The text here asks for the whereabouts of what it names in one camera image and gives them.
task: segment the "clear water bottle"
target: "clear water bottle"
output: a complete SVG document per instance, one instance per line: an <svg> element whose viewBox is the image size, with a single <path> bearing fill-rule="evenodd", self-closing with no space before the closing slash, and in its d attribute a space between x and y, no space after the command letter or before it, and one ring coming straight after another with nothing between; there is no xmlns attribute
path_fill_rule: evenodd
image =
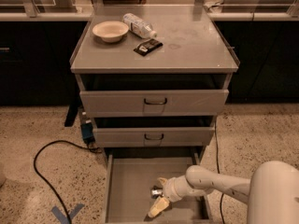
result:
<svg viewBox="0 0 299 224"><path fill-rule="evenodd" d="M144 21L132 13L125 14L123 22L129 26L131 32L141 38L154 38L157 36L157 32L152 29L152 25L148 21Z"/></svg>

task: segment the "speckled terrazzo floor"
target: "speckled terrazzo floor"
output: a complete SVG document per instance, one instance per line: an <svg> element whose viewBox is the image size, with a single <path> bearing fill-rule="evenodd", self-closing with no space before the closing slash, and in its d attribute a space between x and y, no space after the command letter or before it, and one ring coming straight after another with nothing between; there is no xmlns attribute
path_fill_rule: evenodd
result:
<svg viewBox="0 0 299 224"><path fill-rule="evenodd" d="M67 107L0 107L0 165L7 181L0 188L0 223L61 223L51 212L62 207L33 168L34 156L48 142L64 139L85 146L78 119L64 127ZM263 162L285 161L299 168L299 104L226 105L218 117L220 169L251 177ZM202 165L216 171L216 139ZM70 210L80 206L73 223L99 223L105 191L102 154L64 144L49 147L38 160L40 172L54 185ZM209 195L215 221L221 221L220 194ZM227 224L246 223L243 203L225 196Z"/></svg>

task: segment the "white bowl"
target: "white bowl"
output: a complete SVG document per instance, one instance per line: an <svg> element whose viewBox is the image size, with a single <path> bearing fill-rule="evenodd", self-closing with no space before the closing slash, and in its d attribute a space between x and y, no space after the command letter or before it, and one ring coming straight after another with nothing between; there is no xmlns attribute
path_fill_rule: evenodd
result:
<svg viewBox="0 0 299 224"><path fill-rule="evenodd" d="M120 21L104 21L93 27L93 34L108 43L120 41L128 31L127 24Z"/></svg>

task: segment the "white robotic arm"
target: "white robotic arm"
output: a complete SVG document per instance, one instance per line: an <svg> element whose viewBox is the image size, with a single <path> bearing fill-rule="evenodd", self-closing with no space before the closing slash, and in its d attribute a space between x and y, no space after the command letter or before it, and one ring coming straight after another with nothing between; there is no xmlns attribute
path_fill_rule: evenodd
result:
<svg viewBox="0 0 299 224"><path fill-rule="evenodd" d="M149 210L156 217L185 196L203 196L216 189L248 205L248 224L299 223L299 171L281 161L262 164L252 179L219 175L194 165L186 175L159 178L163 196Z"/></svg>

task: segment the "cabinet handle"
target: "cabinet handle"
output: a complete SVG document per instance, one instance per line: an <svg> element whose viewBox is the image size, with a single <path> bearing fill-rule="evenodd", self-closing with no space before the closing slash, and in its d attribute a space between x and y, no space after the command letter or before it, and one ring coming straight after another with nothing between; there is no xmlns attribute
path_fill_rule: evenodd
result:
<svg viewBox="0 0 299 224"><path fill-rule="evenodd" d="M146 140L151 140L151 141L154 141L154 140L163 140L163 139L164 139L164 134L162 133L162 134L161 134L161 137L159 137L159 138L149 138L148 135L145 133L145 134L144 134L144 138L145 138Z"/></svg>
<svg viewBox="0 0 299 224"><path fill-rule="evenodd" d="M164 98L164 100L162 102L149 102L149 101L147 101L146 98L143 101L144 101L144 104L146 104L146 105L166 105L167 104L167 98Z"/></svg>
<svg viewBox="0 0 299 224"><path fill-rule="evenodd" d="M9 53L10 48L0 48L0 53Z"/></svg>

